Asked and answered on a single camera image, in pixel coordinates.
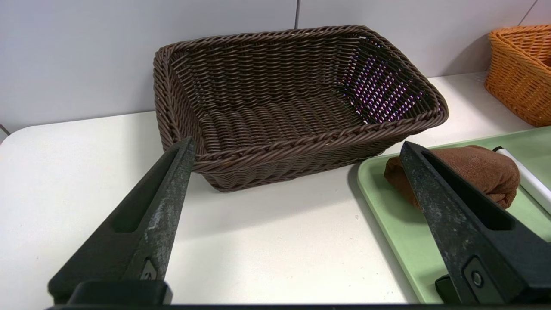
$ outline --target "wicker basket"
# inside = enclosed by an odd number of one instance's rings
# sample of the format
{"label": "wicker basket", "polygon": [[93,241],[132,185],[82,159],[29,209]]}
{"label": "wicker basket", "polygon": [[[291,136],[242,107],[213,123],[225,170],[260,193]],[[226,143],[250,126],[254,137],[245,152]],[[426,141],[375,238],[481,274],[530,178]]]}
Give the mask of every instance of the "wicker basket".
{"label": "wicker basket", "polygon": [[220,191],[321,172],[442,124],[444,98],[365,26],[217,36],[154,60],[163,148],[192,136]]}
{"label": "wicker basket", "polygon": [[551,25],[494,30],[486,89],[533,126],[551,125]]}

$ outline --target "orange wicker basket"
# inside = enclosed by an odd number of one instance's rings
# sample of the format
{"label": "orange wicker basket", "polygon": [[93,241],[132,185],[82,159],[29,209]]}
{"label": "orange wicker basket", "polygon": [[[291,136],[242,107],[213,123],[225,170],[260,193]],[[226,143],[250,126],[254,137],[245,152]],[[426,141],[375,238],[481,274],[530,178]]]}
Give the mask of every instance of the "orange wicker basket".
{"label": "orange wicker basket", "polygon": [[551,25],[496,29],[489,37],[486,89],[525,122],[551,125]]}

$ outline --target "white object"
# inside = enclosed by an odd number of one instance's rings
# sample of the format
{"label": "white object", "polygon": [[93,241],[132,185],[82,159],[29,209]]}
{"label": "white object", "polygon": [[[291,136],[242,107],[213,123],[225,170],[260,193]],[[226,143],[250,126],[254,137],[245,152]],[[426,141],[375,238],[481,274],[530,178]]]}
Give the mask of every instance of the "white object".
{"label": "white object", "polygon": [[520,172],[520,185],[524,188],[539,205],[541,205],[549,214],[551,214],[551,191],[533,175],[528,168],[519,162],[509,151],[501,148],[496,153],[503,154],[511,158]]}
{"label": "white object", "polygon": [[[429,79],[450,118],[408,140],[430,147],[532,128],[483,80],[483,73]],[[6,138],[0,308],[49,307],[48,280],[161,153],[154,112],[28,127]],[[417,302],[358,188],[357,167],[235,193],[192,174],[165,278],[173,303]]]}

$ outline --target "light green tray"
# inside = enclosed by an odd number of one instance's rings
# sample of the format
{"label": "light green tray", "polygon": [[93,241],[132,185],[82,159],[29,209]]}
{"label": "light green tray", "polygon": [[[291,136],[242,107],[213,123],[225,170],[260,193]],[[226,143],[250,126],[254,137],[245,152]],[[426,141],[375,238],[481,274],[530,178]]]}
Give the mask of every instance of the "light green tray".
{"label": "light green tray", "polygon": [[[548,188],[551,188],[551,126],[440,147],[503,146]],[[364,161],[358,183],[390,243],[409,283],[422,303],[441,303],[434,280],[447,274],[425,217],[383,177],[387,160],[396,155]],[[508,211],[538,236],[551,241],[551,216],[519,188]]]}

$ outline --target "white wall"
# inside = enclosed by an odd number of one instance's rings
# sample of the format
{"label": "white wall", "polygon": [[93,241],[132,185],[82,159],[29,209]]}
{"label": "white wall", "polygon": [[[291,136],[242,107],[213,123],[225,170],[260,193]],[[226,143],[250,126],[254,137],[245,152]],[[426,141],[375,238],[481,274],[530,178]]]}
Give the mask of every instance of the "white wall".
{"label": "white wall", "polygon": [[490,60],[487,34],[495,28],[518,25],[533,3],[301,0],[299,27],[366,25],[399,48],[425,76],[445,76],[486,70]]}
{"label": "white wall", "polygon": [[290,29],[295,14],[296,0],[0,0],[0,124],[153,110],[160,47]]}
{"label": "white wall", "polygon": [[[301,0],[298,27],[364,24],[428,77],[483,71],[487,33],[535,0]],[[0,0],[0,124],[154,109],[152,60],[169,43],[294,27],[297,0]],[[551,23],[538,0],[522,24]]]}

